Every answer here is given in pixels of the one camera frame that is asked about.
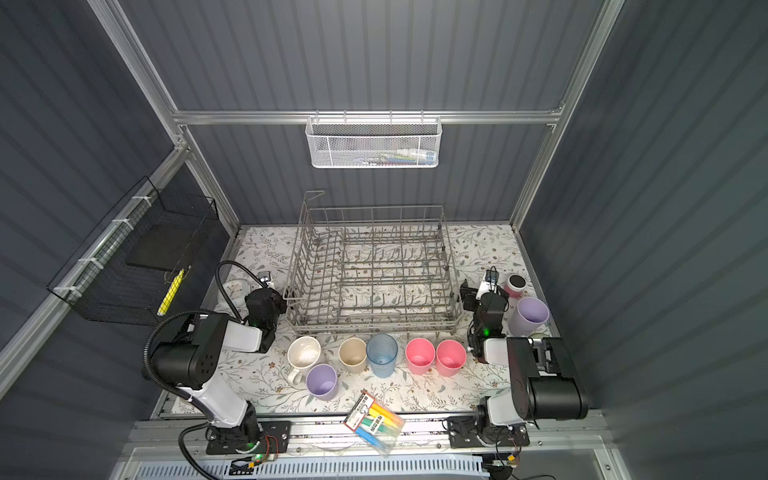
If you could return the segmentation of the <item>floral table mat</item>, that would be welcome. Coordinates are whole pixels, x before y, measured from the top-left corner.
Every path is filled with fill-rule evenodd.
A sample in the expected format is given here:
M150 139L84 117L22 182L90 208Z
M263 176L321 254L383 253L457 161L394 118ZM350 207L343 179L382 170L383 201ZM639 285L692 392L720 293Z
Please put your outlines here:
M531 274L524 263L521 248L508 225L449 224L448 237L455 255L455 276L458 283L464 279L476 286L485 270L495 266L500 276L522 275L529 285L525 296L540 297L535 293ZM278 288L287 279L287 268L293 250L296 227L250 227L241 231L239 246L233 259L257 273L266 270L273 274ZM386 306L399 300L430 300L426 287L402 286L394 290L376 288L374 301ZM286 321L280 319L277 337L267 354L241 353L225 350L217 371L228 385L242 398L250 400L261 414L346 414L361 391L373 393L390 409L399 412L458 412L472 410L486 395L501 393L509 386L507 368L476 362L468 354L464 366L453 376L445 377L436 371L436 362L422 375L414 375L408 368L404 348L414 338L425 338L437 347L442 341L456 340L466 348L466 329L472 318L462 311L461 323L455 333L450 331L403 332L382 330L398 344L395 369L386 378L377 377L370 362L361 372L348 370L339 359L342 343L359 338L370 340L374 332L341 334L297 334ZM293 383L288 378L293 371L287 358L289 346L304 335L317 339L323 350L324 363L332 365L338 373L338 392L329 401L319 400L309 393L305 380Z

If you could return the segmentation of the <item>beige cup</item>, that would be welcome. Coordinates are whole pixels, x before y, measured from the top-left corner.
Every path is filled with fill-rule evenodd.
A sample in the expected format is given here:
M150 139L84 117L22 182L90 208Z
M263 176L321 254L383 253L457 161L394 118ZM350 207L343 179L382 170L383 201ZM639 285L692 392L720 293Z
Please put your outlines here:
M366 342L356 337L344 340L339 346L338 358L348 372L362 373L367 366Z

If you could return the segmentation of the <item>lilac cup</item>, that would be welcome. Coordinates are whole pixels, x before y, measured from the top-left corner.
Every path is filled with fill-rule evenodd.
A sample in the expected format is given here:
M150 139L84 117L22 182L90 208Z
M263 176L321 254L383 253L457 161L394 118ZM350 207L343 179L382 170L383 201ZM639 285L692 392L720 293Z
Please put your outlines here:
M518 300L515 311L508 321L512 336L526 337L550 319L548 306L540 299L522 297Z

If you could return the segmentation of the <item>yellow marker pen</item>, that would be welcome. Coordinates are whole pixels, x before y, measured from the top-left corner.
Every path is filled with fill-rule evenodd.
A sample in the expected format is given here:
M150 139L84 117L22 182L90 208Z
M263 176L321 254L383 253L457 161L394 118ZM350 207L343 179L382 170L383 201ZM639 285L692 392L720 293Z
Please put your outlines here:
M156 311L156 315L158 317L163 317L167 314L168 310L170 309L170 306L180 288L181 283L183 282L185 277L185 270L181 269L178 274L174 277L172 280L165 296L163 297L162 301L160 302L160 305L158 306L158 309Z

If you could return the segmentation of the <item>white ceramic mug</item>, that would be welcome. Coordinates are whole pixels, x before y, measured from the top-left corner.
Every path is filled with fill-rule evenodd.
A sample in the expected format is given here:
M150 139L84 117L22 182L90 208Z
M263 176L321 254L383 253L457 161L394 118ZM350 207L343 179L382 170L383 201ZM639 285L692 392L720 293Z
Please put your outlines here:
M316 338L303 336L291 343L286 358L291 369L287 380L290 384L298 384L313 367L323 362L324 355Z

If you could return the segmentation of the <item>highlighter marker pack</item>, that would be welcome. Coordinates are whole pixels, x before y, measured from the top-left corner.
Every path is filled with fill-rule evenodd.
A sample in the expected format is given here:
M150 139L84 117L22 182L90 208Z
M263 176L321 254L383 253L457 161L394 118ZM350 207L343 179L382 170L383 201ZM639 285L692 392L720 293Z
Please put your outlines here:
M382 456L395 448L405 420L363 390L343 425Z

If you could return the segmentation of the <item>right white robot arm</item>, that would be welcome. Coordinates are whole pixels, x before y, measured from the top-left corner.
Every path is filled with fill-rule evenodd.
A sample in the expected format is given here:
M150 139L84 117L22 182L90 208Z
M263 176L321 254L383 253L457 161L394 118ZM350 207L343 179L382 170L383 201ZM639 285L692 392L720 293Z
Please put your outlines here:
M480 363L505 367L509 386L483 397L472 415L448 419L453 448L521 448L530 444L529 422L587 417L588 396L561 338L506 335L502 320L508 297L494 284L473 288L463 282L459 301L473 314L467 329L468 353Z

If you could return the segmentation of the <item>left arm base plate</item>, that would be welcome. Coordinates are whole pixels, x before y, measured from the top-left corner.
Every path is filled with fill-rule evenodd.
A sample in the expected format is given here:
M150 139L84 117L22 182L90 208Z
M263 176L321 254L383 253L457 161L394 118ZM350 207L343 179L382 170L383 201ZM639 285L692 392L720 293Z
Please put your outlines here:
M243 427L206 430L207 455L283 454L287 452L292 423L259 422L258 432L246 434Z

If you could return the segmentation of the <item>pens in wall basket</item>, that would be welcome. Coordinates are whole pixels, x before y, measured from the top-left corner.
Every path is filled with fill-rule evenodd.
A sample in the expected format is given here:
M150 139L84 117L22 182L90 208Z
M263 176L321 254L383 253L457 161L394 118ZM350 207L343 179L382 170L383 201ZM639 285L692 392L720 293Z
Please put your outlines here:
M367 152L352 159L362 165L431 167L438 164L438 153L418 148Z

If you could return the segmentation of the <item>pink cup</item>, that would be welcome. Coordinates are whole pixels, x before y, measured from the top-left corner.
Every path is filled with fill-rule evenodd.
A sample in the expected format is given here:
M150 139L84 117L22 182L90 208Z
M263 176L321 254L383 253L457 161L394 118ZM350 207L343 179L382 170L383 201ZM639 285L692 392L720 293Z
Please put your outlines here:
M435 347L426 338L414 338L405 348L405 359L413 375L424 375L435 361Z
M435 350L436 369L441 376L456 375L465 365L467 351L458 341L446 339Z

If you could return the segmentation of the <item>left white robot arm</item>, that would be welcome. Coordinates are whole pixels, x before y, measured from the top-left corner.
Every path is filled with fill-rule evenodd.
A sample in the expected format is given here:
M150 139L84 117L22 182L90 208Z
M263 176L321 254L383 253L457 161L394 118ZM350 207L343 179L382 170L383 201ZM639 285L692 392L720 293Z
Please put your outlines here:
M248 315L237 320L223 312L186 311L162 320L143 351L143 373L163 390L202 412L212 440L229 450L249 452L264 443L252 403L243 399L217 371L221 352L267 353L287 304L270 287L245 296Z

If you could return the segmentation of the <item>purple cup front row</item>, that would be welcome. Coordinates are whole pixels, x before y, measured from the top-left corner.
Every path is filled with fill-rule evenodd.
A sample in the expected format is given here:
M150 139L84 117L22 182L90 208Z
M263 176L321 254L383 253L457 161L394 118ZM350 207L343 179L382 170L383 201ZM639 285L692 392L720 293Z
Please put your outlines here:
M306 376L306 387L309 393L321 401L330 401L338 391L337 371L329 364L314 366Z

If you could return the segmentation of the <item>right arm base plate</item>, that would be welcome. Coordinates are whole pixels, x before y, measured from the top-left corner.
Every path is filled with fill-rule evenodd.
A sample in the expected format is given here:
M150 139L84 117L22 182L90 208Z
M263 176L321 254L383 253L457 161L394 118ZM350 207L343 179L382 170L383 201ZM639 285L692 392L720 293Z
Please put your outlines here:
M527 427L524 424L512 426L480 426L478 420L469 415L450 416L444 421L450 446L454 449L481 447L509 447L519 449L530 445Z

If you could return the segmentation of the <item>blue translucent cup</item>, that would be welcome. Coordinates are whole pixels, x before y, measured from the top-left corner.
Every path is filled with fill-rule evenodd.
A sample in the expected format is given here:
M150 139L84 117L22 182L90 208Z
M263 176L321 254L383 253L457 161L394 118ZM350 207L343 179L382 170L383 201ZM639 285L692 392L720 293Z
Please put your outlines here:
M372 373L379 378L391 376L397 364L399 346L394 337L385 333L374 335L366 344L366 355Z

